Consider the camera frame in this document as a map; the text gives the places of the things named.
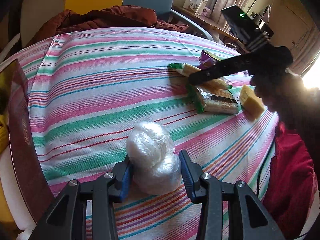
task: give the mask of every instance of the chair armrest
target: chair armrest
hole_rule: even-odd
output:
[[[173,16],[175,18],[187,23],[189,25],[189,27],[196,29],[197,32],[202,33],[206,39],[208,39],[209,41],[213,41],[212,36],[204,28],[200,27],[198,24],[196,24],[192,20],[188,19],[187,17],[183,16],[182,14],[176,12],[175,10],[171,9],[171,13],[173,14]]]

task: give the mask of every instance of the silver screw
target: silver screw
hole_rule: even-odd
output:
[[[202,177],[203,179],[210,179],[210,178],[211,178],[211,175],[210,175],[209,173],[202,173],[202,174],[201,174],[201,177]]]
[[[104,177],[106,179],[111,179],[113,177],[113,173],[112,172],[107,172],[107,173],[104,174]]]
[[[73,180],[70,180],[68,184],[69,186],[73,187],[78,184],[78,181],[76,179],[73,179]]]
[[[239,187],[244,187],[244,186],[245,186],[245,182],[242,181],[242,180],[241,180],[241,181],[238,181],[237,184],[238,184]]]

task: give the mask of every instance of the tablecloth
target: tablecloth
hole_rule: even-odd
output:
[[[57,195],[71,179],[94,180],[126,155],[135,124],[165,126],[175,152],[186,149],[193,162],[218,179],[242,179],[256,190],[264,166],[260,198],[268,186],[272,140],[278,122],[266,110],[255,121],[238,115],[197,114],[188,98],[186,78],[169,63],[199,65],[202,49],[228,58],[238,53],[189,34],[148,28],[105,28],[58,35],[23,49],[18,58],[28,77],[32,136],[43,173]],[[246,72],[226,77],[238,100]],[[223,234],[228,235],[224,203]],[[183,184],[167,195],[146,195],[133,184],[125,203],[115,204],[119,239],[195,239],[201,205],[192,204]],[[87,208],[91,233],[91,202]]]

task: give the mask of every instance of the person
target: person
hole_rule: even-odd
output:
[[[255,86],[255,94],[262,98],[269,111],[277,112],[288,129],[298,132],[320,178],[320,90],[306,89],[302,78],[289,69],[280,84],[275,85],[267,76],[255,75],[250,85]],[[319,238],[320,215],[304,239]]]

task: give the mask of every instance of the wooden desk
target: wooden desk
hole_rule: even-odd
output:
[[[178,13],[185,15],[185,16],[191,17],[191,19],[194,22],[200,24],[207,31],[208,30],[215,30],[216,32],[221,33],[221,34],[229,37],[230,39],[233,39],[234,41],[238,40],[235,36],[222,30],[221,27],[217,23],[215,23],[213,20],[209,19],[208,17],[196,15],[195,12],[193,12],[191,10],[187,10],[185,8],[174,6],[174,5],[172,6],[172,9],[177,11]]]

